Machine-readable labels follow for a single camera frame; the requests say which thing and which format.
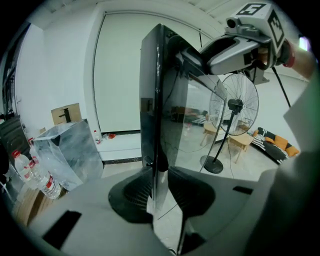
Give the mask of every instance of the ceiling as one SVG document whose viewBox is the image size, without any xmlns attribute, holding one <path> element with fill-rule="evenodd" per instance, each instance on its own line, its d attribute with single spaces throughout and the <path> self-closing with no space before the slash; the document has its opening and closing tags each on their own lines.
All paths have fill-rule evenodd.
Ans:
<svg viewBox="0 0 320 256">
<path fill-rule="evenodd" d="M 173 14 L 168 16 L 178 15 L 178 12 L 182 10 L 187 10 L 188 15 L 192 15 L 190 19 L 190 24 L 197 20 L 205 20 L 207 24 L 211 24 L 212 28 L 215 29 L 219 27 L 219 34 L 222 35 L 224 32 L 224 26 L 226 25 L 226 18 L 230 17 L 243 5 L 249 2 L 260 2 L 260 3 L 270 3 L 270 0 L 47 0 L 45 1 L 40 8 L 34 12 L 32 19 L 29 21 L 33 24 L 43 23 L 46 25 L 54 22 L 55 20 L 60 19 L 63 15 L 67 15 L 71 12 L 85 8 L 88 6 L 95 5 L 99 2 L 108 2 L 108 3 L 117 3 L 117 6 L 120 6 L 120 9 L 123 11 L 128 10 L 129 3 L 135 5 L 136 3 L 140 4 L 141 11 L 146 9 L 146 4 L 141 4 L 141 2 L 156 2 L 155 8 L 152 10 L 153 13 L 159 12 L 156 6 L 166 5 L 171 11 L 174 11 Z M 299 31 L 291 22 L 291 20 L 282 12 L 277 6 L 275 6 L 279 19 L 285 33 L 285 37 L 293 43 L 298 43 L 299 40 Z M 280 67 L 280 74 L 300 78 L 293 70 L 289 68 Z"/>
<path fill-rule="evenodd" d="M 148 2 L 158 2 L 168 4 L 165 0 L 144 0 Z M 42 4 L 42 8 L 45 9 L 50 14 L 56 13 L 68 13 L 75 9 L 82 8 L 85 6 L 93 5 L 98 2 L 123 2 L 123 9 L 126 8 L 126 0 L 47 0 Z M 179 4 L 190 5 L 194 9 L 199 9 L 201 12 L 197 12 L 197 16 L 201 19 L 201 15 L 210 16 L 214 21 L 217 21 L 221 25 L 226 24 L 226 18 L 235 13 L 241 6 L 249 2 L 261 2 L 270 3 L 270 0 L 171 0 L 175 3 L 173 8 L 177 8 Z M 286 37 L 296 42 L 298 38 L 298 30 L 290 21 L 290 19 L 277 8 L 278 15 L 282 21 L 282 26 L 284 28 Z"/>
</svg>

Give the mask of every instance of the floor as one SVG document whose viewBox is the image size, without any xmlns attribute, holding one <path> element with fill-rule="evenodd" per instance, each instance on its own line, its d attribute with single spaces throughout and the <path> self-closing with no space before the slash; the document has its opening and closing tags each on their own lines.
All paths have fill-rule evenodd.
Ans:
<svg viewBox="0 0 320 256">
<path fill-rule="evenodd" d="M 209 153 L 213 142 L 213 136 L 209 135 L 203 144 L 205 146 L 200 146 L 204 137 L 203 131 L 204 128 L 200 126 L 185 126 L 183 128 L 179 142 L 179 150 L 177 150 L 177 152 L 171 152 L 173 156 L 172 159 L 174 160 L 176 157 L 175 166 L 188 168 L 196 172 L 201 170 L 200 158 Z M 210 152 L 211 156 L 216 155 L 220 145 L 221 143 L 218 142 L 213 146 Z M 246 152 L 242 152 L 238 162 L 235 163 L 239 150 L 240 148 L 232 143 L 229 144 L 228 149 L 228 144 L 225 143 L 218 157 L 223 164 L 223 171 L 219 174 L 212 174 L 203 169 L 201 172 L 225 178 L 257 181 L 263 171 L 276 169 L 278 167 L 275 162 L 253 146 L 249 146 Z M 108 177 L 141 167 L 141 161 L 108 164 L 104 166 L 102 177 Z M 176 250 L 182 226 L 182 211 L 176 206 L 177 203 L 168 190 L 168 184 L 165 184 L 163 187 L 162 193 L 164 193 L 165 199 L 160 202 L 160 207 L 155 209 L 153 222 L 154 232 L 166 247 Z"/>
</svg>

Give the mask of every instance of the plastic water bottle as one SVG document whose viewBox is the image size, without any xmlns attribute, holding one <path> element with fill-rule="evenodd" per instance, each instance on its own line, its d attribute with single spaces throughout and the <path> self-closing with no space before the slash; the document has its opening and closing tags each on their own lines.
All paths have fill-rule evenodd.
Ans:
<svg viewBox="0 0 320 256">
<path fill-rule="evenodd" d="M 61 186 L 54 180 L 48 171 L 40 169 L 38 164 L 29 162 L 31 178 L 36 181 L 37 187 L 50 199 L 56 199 L 61 193 Z"/>
<path fill-rule="evenodd" d="M 95 140 L 95 143 L 100 144 L 100 143 L 101 143 L 101 140 L 100 140 L 99 135 L 97 134 L 97 130 L 94 130 L 93 132 L 94 132 L 94 140 Z"/>
<path fill-rule="evenodd" d="M 25 166 L 28 166 L 30 160 L 18 150 L 13 151 L 11 155 L 14 158 L 14 167 L 23 182 L 26 183 L 30 189 L 35 190 L 37 188 L 37 184 L 32 179 L 30 170 L 25 168 Z"/>
<path fill-rule="evenodd" d="M 35 146 L 34 146 L 34 138 L 30 138 L 28 139 L 28 142 L 30 144 L 30 151 L 29 151 L 29 154 L 30 156 L 32 157 L 32 160 L 34 161 L 35 164 L 39 164 L 39 155 L 35 149 Z"/>
</svg>

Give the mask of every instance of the cable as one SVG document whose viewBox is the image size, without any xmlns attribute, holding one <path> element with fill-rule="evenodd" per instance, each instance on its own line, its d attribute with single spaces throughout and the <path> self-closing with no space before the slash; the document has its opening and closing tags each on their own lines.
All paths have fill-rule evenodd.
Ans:
<svg viewBox="0 0 320 256">
<path fill-rule="evenodd" d="M 163 140 L 163 141 L 164 141 L 165 146 L 167 146 L 167 144 L 168 144 L 168 145 L 171 146 L 172 149 L 175 149 L 175 148 L 176 148 L 177 150 L 180 150 L 180 151 L 185 152 L 185 153 L 193 153 L 193 152 L 200 151 L 200 150 L 202 150 L 203 148 L 205 148 L 206 146 L 208 146 L 209 144 L 212 143 L 212 142 L 207 143 L 206 145 L 204 145 L 202 148 L 200 148 L 200 149 L 198 149 L 198 150 L 191 151 L 191 152 L 186 152 L 186 151 L 184 151 L 184 150 L 182 150 L 182 149 L 177 148 L 176 146 L 172 146 L 170 143 L 166 142 L 165 140 Z M 162 216 L 161 216 L 160 218 L 158 218 L 157 220 L 160 220 L 163 216 L 165 216 L 166 214 L 168 214 L 168 213 L 169 213 L 173 208 L 175 208 L 177 205 L 178 205 L 178 204 L 176 204 L 174 207 L 172 207 L 170 210 L 168 210 L 164 215 L 162 215 Z"/>
<path fill-rule="evenodd" d="M 176 84 L 176 81 L 177 81 L 178 74 L 179 74 L 179 71 L 177 71 L 177 72 L 176 72 L 175 79 L 174 79 L 174 81 L 173 81 L 173 85 L 172 85 L 172 89 L 171 89 L 171 91 L 170 91 L 170 93 L 169 93 L 168 97 L 165 99 L 165 101 L 164 101 L 164 104 L 163 104 L 162 108 L 164 108 L 164 107 L 165 107 L 165 105 L 166 105 L 166 103 L 167 103 L 168 99 L 170 98 L 170 96 L 171 96 L 172 92 L 174 91 L 174 87 L 175 87 L 175 84 Z"/>
<path fill-rule="evenodd" d="M 283 92 L 283 94 L 284 94 L 284 97 L 285 97 L 285 99 L 286 99 L 286 102 L 288 103 L 289 108 L 291 108 L 291 105 L 290 105 L 288 96 L 287 96 L 287 94 L 286 94 L 286 91 L 285 91 L 284 86 L 282 85 L 282 82 L 281 82 L 281 80 L 280 80 L 280 77 L 279 77 L 279 75 L 278 75 L 278 72 L 277 72 L 276 68 L 273 66 L 271 69 L 273 70 L 276 78 L 278 79 L 278 82 L 279 82 L 279 84 L 280 84 L 280 86 L 281 86 L 282 92 Z"/>
<path fill-rule="evenodd" d="M 202 48 L 201 28 L 199 29 L 199 36 L 200 36 L 200 47 Z"/>
<path fill-rule="evenodd" d="M 253 79 L 252 79 L 252 83 L 253 83 L 253 84 L 255 84 L 256 73 L 257 73 L 257 66 L 255 66 L 255 68 L 254 68 L 254 74 L 253 74 Z"/>
<path fill-rule="evenodd" d="M 232 174 L 232 177 L 235 178 L 234 173 L 232 172 L 232 168 L 231 168 L 231 153 L 230 153 L 229 141 L 226 140 L 226 143 L 228 144 L 228 150 L 229 150 L 229 155 L 230 155 L 230 170 L 231 170 L 231 174 Z"/>
<path fill-rule="evenodd" d="M 175 208 L 178 204 L 176 204 L 174 207 L 172 207 L 170 210 L 168 210 L 164 215 L 162 215 L 160 218 L 158 218 L 157 220 L 160 220 L 163 216 L 165 216 L 167 213 L 169 213 L 173 208 Z"/>
</svg>

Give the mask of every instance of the computer monitor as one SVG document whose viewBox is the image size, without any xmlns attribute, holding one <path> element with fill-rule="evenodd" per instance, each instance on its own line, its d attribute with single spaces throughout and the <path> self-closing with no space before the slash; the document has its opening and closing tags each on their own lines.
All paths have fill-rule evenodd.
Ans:
<svg viewBox="0 0 320 256">
<path fill-rule="evenodd" d="M 188 150 L 181 148 L 184 129 L 203 126 L 211 113 L 223 109 L 223 85 L 218 76 L 206 73 L 200 53 L 165 25 L 158 24 L 143 39 L 139 92 L 141 154 L 143 166 L 152 166 L 153 188 L 158 184 L 159 172 L 177 165 L 178 154 L 190 158 L 196 150 L 192 144 L 187 145 Z"/>
</svg>

